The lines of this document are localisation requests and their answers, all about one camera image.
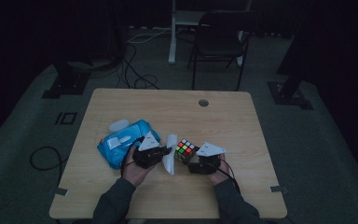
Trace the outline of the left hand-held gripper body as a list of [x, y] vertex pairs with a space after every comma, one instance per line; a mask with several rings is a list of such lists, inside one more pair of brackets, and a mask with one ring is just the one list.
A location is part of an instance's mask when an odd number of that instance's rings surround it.
[[149, 132], [141, 140], [141, 144], [135, 149], [134, 153], [132, 154], [132, 158], [138, 166], [147, 169], [158, 163], [159, 150], [159, 141], [151, 132]]

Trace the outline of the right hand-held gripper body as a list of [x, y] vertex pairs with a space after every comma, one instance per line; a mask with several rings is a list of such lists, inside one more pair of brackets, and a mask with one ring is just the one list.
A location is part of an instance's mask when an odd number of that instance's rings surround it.
[[196, 152], [198, 162], [190, 162], [187, 167], [191, 174], [210, 175], [217, 171], [221, 165], [220, 155], [227, 150], [211, 143], [205, 142]]

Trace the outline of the white wet wipe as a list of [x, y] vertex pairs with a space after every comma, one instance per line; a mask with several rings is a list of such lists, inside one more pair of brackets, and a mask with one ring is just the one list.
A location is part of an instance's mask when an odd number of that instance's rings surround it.
[[164, 168], [170, 175], [174, 175], [174, 152], [177, 143], [178, 139], [176, 134], [169, 134], [167, 136], [166, 147], [170, 152], [162, 158], [162, 162]]

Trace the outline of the multicoloured puzzle cube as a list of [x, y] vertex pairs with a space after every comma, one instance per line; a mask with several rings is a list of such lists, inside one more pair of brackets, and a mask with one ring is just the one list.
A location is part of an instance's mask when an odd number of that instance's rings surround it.
[[184, 138], [176, 145], [174, 156], [183, 164], [188, 164], [199, 149]]

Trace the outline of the blue wet wipes pack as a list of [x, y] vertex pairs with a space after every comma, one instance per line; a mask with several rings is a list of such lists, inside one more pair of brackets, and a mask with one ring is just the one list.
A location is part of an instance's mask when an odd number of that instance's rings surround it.
[[120, 168], [132, 143], [140, 146], [143, 142], [142, 137], [149, 133], [155, 137], [158, 143], [160, 142], [158, 134], [143, 119], [133, 123], [127, 119], [116, 121], [109, 126], [109, 131], [111, 133], [99, 142], [97, 149], [107, 160], [109, 166], [116, 170]]

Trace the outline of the person's right hand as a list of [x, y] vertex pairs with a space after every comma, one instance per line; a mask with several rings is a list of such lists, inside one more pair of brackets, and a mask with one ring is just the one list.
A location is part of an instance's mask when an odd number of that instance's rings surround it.
[[213, 186], [227, 180], [228, 175], [230, 174], [229, 167], [226, 163], [225, 155], [220, 154], [219, 159], [221, 160], [221, 165], [219, 167], [219, 171], [216, 171], [213, 174], [207, 175], [207, 178], [211, 181]]

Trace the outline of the person's left hand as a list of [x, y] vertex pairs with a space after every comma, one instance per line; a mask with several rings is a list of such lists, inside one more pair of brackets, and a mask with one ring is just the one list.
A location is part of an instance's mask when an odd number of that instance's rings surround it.
[[147, 175], [155, 168], [155, 166], [151, 166], [147, 169], [138, 166], [132, 158], [135, 150], [136, 147], [132, 147], [128, 156], [126, 157], [122, 177], [132, 183], [134, 187], [138, 188], [144, 182]]

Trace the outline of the black stand base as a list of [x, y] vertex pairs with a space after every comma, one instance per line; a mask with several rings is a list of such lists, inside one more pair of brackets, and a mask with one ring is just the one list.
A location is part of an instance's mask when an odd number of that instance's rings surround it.
[[90, 73], [76, 71], [66, 61], [57, 61], [53, 65], [58, 75], [50, 89], [44, 91], [42, 98], [59, 99], [62, 95], [82, 95]]
[[303, 110], [312, 110], [309, 100], [302, 94], [299, 86], [304, 79], [299, 70], [298, 53], [294, 47], [287, 50], [277, 73], [287, 75], [285, 82], [269, 81], [268, 88], [276, 105], [297, 105]]

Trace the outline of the black chair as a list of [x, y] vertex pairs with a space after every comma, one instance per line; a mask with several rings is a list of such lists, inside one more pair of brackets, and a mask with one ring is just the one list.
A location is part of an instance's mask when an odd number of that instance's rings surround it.
[[187, 66], [192, 66], [192, 89], [195, 89], [197, 63], [227, 62], [242, 57], [235, 90], [240, 88], [250, 36], [261, 22], [255, 11], [216, 10], [204, 13], [197, 25]]

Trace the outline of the white desk frame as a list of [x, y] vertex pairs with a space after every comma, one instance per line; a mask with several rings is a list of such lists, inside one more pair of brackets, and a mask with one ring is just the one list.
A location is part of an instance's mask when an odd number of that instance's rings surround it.
[[250, 10], [253, 0], [171, 0], [171, 43], [168, 63], [176, 61], [177, 25], [196, 26], [201, 16], [211, 10]]

